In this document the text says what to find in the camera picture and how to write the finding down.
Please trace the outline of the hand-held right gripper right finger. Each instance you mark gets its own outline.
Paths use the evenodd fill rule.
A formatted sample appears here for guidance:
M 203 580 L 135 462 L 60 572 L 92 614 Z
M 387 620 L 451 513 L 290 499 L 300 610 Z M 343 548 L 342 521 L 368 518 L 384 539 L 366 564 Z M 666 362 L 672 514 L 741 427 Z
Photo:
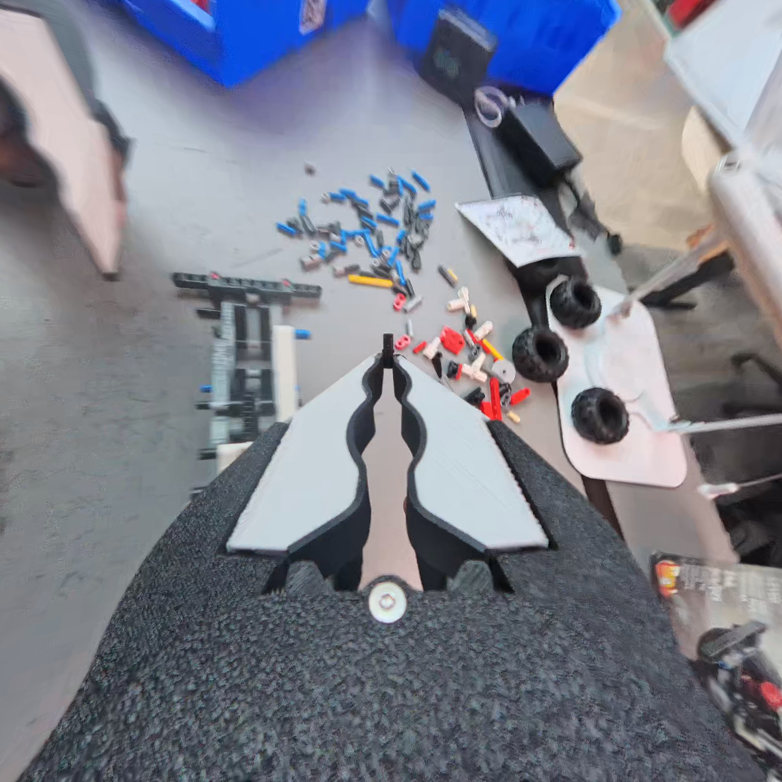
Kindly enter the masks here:
M 546 551 L 551 539 L 480 409 L 402 356 L 394 357 L 401 434 L 411 454 L 406 532 L 424 591 L 444 591 L 466 562 L 503 581 L 505 554 Z

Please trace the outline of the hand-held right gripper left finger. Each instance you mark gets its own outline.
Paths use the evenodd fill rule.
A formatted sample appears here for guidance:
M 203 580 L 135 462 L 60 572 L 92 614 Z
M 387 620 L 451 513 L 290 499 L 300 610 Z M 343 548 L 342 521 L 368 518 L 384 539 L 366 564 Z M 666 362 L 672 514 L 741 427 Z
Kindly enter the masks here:
M 314 562 L 338 591 L 357 590 L 371 521 L 363 453 L 385 367 L 366 358 L 290 419 L 226 552 Z

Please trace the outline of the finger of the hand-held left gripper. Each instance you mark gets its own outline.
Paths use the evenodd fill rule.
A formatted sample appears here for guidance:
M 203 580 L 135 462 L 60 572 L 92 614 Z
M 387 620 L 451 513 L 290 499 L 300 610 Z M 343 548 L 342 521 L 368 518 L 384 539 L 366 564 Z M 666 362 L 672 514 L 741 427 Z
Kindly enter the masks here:
M 98 122 L 36 9 L 2 9 L 2 180 L 52 184 L 99 273 L 119 274 L 127 202 L 109 132 Z

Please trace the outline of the partly built toy truck chassis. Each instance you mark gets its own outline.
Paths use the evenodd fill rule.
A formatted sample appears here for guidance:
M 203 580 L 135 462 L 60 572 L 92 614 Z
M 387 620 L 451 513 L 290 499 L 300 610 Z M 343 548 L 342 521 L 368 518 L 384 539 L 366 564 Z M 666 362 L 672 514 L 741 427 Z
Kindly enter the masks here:
M 289 279 L 269 281 L 175 271 L 174 286 L 205 303 L 199 318 L 213 323 L 209 382 L 197 410 L 210 415 L 209 441 L 199 453 L 223 472 L 266 429 L 286 422 L 300 406 L 297 341 L 308 338 L 285 324 L 288 308 L 319 303 L 322 288 Z

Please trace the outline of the pile of blue black pins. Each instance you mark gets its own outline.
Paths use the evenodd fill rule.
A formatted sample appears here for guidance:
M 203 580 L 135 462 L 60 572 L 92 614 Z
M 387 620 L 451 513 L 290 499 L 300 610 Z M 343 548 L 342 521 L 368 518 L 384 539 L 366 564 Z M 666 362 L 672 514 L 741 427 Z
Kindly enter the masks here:
M 401 302 L 415 299 L 414 278 L 423 267 L 437 201 L 428 178 L 416 170 L 370 174 L 373 194 L 342 187 L 321 193 L 322 206 L 343 209 L 341 217 L 316 220 L 306 199 L 275 230 L 304 243 L 299 265 L 312 272 L 330 268 L 356 286 L 385 288 Z

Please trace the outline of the black rubber toy tyre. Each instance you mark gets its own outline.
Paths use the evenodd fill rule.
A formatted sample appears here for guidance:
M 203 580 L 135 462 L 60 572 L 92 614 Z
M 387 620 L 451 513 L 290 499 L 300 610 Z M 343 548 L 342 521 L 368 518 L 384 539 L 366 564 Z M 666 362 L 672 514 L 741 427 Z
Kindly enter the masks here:
M 562 338 L 548 327 L 531 326 L 520 332 L 512 344 L 512 361 L 517 372 L 537 383 L 551 384 L 566 372 L 569 351 Z
M 551 312 L 564 327 L 583 329 L 595 324 L 602 314 L 602 302 L 595 288 L 582 279 L 568 278 L 552 288 Z
M 571 420 L 583 439 L 598 445 L 617 444 L 626 437 L 630 427 L 624 401 L 601 387 L 584 389 L 576 395 L 571 406 Z
M 514 279 L 521 291 L 530 295 L 545 292 L 559 276 L 586 279 L 587 272 L 580 257 L 543 259 L 514 269 Z

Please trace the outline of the pile of red white pieces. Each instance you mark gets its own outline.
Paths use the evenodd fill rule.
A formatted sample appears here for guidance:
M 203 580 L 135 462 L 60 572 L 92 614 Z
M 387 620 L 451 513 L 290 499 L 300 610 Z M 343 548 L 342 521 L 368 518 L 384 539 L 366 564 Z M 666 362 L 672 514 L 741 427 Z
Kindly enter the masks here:
M 514 364 L 490 341 L 494 325 L 477 318 L 467 288 L 460 288 L 446 304 L 446 310 L 460 320 L 446 323 L 427 339 L 415 336 L 410 318 L 421 303 L 421 297 L 396 293 L 393 308 L 406 316 L 406 322 L 402 332 L 390 338 L 394 352 L 428 367 L 435 380 L 491 421 L 520 425 L 521 408 L 531 389 L 517 379 Z

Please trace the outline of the blue plastic bin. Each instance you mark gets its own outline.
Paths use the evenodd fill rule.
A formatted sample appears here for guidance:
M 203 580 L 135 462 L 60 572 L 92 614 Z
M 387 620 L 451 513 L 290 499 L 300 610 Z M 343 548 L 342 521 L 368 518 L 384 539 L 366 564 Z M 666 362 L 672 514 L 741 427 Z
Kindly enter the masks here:
M 120 1 L 141 27 L 225 87 L 366 14 L 368 1 Z
M 491 81 L 552 95 L 619 21 L 615 1 L 389 1 L 396 41 L 422 55 L 444 8 L 459 8 L 496 39 Z

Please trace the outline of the white book stand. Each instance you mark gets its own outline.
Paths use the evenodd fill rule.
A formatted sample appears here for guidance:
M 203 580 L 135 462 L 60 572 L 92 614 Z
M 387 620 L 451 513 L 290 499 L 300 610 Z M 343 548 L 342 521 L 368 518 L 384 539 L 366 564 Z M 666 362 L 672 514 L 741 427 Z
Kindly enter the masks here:
M 710 173 L 709 195 L 715 226 L 699 243 L 672 261 L 638 289 L 622 295 L 596 289 L 602 314 L 590 327 L 572 329 L 551 312 L 554 332 L 569 351 L 569 367 L 558 380 L 558 412 L 565 453 L 585 475 L 609 482 L 676 488 L 688 472 L 683 449 L 690 435 L 780 429 L 780 412 L 730 414 L 710 422 L 677 418 L 659 339 L 642 299 L 668 285 L 679 272 L 722 245 L 731 252 L 750 294 L 776 328 L 780 343 L 780 149 L 734 148 Z M 598 445 L 583 439 L 572 425 L 571 406 L 584 389 L 611 390 L 630 416 L 626 437 Z

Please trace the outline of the printed sticker sheet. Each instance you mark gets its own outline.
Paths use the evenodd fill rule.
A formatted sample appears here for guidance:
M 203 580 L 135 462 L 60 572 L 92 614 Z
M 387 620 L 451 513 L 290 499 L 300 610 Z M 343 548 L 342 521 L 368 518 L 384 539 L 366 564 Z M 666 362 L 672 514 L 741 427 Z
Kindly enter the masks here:
M 513 268 L 582 255 L 576 240 L 557 225 L 538 197 L 511 195 L 457 202 L 455 209 Z

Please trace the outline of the toy truck set box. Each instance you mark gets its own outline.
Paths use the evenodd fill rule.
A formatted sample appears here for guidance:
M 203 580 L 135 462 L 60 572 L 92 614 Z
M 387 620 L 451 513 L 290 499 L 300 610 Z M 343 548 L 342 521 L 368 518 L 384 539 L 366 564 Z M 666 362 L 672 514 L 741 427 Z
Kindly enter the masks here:
M 712 704 L 767 780 L 780 780 L 780 569 L 659 552 L 650 577 Z

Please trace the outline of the black power adapter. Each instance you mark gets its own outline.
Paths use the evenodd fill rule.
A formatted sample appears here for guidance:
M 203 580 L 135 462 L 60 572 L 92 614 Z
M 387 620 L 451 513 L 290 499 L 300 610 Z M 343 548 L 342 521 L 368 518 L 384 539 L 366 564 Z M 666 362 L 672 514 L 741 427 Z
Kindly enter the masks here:
M 525 103 L 507 109 L 498 131 L 518 161 L 541 181 L 571 171 L 582 161 L 548 104 Z

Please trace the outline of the black device with green lights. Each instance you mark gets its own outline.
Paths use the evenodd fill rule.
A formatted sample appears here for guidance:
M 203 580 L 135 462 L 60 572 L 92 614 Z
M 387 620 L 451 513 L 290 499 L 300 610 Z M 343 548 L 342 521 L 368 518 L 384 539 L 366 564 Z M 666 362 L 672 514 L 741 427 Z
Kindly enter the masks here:
M 455 6 L 438 12 L 418 66 L 429 86 L 462 108 L 469 107 L 497 48 L 497 37 Z

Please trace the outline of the open instruction booklet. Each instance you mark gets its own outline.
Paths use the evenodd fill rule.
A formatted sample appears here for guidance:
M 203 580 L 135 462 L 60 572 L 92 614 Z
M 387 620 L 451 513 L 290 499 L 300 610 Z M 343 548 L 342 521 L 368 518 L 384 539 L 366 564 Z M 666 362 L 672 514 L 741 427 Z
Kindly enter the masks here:
M 667 45 L 683 90 L 734 148 L 781 143 L 781 2 L 716 2 Z

